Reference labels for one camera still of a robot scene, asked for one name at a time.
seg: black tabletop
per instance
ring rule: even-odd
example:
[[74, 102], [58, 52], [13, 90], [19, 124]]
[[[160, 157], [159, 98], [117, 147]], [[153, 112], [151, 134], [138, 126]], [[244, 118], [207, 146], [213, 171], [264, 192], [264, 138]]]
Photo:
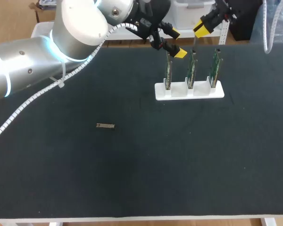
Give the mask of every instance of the black tabletop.
[[[34, 101], [0, 136], [0, 218], [283, 214], [283, 45], [220, 49], [222, 99], [159, 102], [164, 51], [104, 48]], [[0, 126], [49, 83], [0, 100]]]

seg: green circuit board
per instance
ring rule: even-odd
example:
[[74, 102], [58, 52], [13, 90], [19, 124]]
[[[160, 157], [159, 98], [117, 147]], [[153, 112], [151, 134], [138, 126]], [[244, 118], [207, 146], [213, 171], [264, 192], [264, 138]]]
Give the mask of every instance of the green circuit board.
[[172, 82], [172, 57], [168, 52], [166, 52], [166, 77], [165, 77], [165, 86], [166, 90], [171, 89], [171, 82]]
[[216, 88], [216, 84], [218, 81], [218, 73], [220, 70], [221, 63], [223, 59], [220, 57], [221, 51], [219, 49], [215, 49], [214, 56], [213, 56], [213, 65], [211, 68], [211, 72], [209, 74], [209, 82], [211, 88]]
[[196, 51], [191, 50], [190, 52], [190, 60], [189, 60], [189, 68], [187, 75], [187, 82], [189, 89], [193, 89], [195, 77], [196, 77], [196, 67], [198, 60], [196, 59]]

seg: wooden floor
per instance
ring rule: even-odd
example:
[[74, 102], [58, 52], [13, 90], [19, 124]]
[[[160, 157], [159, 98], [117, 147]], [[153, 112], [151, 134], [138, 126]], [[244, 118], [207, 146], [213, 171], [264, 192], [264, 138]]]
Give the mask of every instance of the wooden floor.
[[[29, 38], [36, 25], [36, 15], [28, 6], [36, 0], [0, 0], [0, 43]], [[46, 14], [40, 15], [46, 21]], [[219, 38], [202, 38], [199, 44], [216, 45]], [[193, 39], [179, 39], [177, 44], [191, 45]], [[231, 34], [227, 38], [227, 45], [245, 44], [247, 41], [236, 42]], [[108, 48], [149, 48], [149, 41], [125, 40], [109, 41], [105, 43]], [[283, 226], [283, 218], [276, 219], [278, 226]], [[64, 226], [260, 226], [259, 219], [237, 220], [184, 220], [184, 221], [135, 221], [135, 222], [100, 222], [100, 223], [65, 223]], [[48, 226], [48, 224], [35, 224], [35, 226]]]

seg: white holder slot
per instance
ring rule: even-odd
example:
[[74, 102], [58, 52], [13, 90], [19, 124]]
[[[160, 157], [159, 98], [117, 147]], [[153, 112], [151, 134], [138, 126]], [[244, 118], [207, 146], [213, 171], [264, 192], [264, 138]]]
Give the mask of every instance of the white holder slot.
[[164, 82], [155, 84], [157, 100], [211, 99], [224, 96], [221, 82], [217, 81], [216, 88], [211, 88], [208, 77], [206, 81], [194, 82], [193, 89], [188, 88], [187, 78], [184, 82], [172, 82], [170, 90], [166, 90]]

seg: white cable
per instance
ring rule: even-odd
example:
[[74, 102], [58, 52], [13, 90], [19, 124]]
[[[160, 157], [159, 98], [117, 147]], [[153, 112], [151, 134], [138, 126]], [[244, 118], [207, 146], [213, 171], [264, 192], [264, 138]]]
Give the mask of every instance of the white cable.
[[264, 44], [264, 52], [266, 54], [269, 54], [270, 51], [272, 50], [273, 43], [274, 43], [274, 37], [275, 37], [275, 29], [277, 27], [277, 22], [278, 22], [282, 9], [283, 9], [283, 0], [280, 1], [275, 11], [275, 16], [274, 16], [272, 27], [270, 30], [269, 46], [267, 47], [267, 28], [266, 28], [267, 26], [267, 3], [266, 3], [266, 0], [263, 0], [263, 44]]
[[[71, 73], [67, 74], [65, 76], [64, 80], [66, 81], [66, 80], [70, 79], [72, 76], [74, 76], [75, 74], [80, 72], [84, 67], [86, 67], [87, 64], [89, 64], [92, 61], [92, 59], [95, 57], [95, 55], [97, 55], [99, 49], [101, 48], [101, 46], [103, 45], [105, 40], [108, 38], [108, 36], [110, 34], [112, 34], [114, 31], [116, 31], [117, 29], [121, 28], [121, 27], [127, 27], [127, 28], [130, 28], [132, 30], [137, 31], [137, 27], [135, 25], [133, 25], [133, 24], [123, 23], [123, 24], [118, 24], [118, 25], [114, 26], [108, 32], [108, 34], [107, 34], [106, 38], [104, 39], [104, 41], [94, 50], [93, 53], [91, 53], [91, 55], [87, 58], [87, 60], [84, 63], [82, 63], [78, 68], [73, 70]], [[40, 90], [39, 92], [35, 93], [30, 98], [28, 98], [23, 104], [21, 104], [15, 110], [15, 112], [5, 121], [5, 123], [0, 127], [0, 134], [12, 123], [12, 121], [24, 110], [24, 108], [26, 108], [31, 102], [33, 102], [36, 98], [38, 98], [42, 94], [44, 94], [44, 93], [48, 92], [49, 90], [51, 90], [52, 88], [58, 86], [62, 82], [62, 79], [59, 79], [59, 80], [55, 81], [51, 85], [49, 85], [49, 86], [45, 87], [44, 89]]]

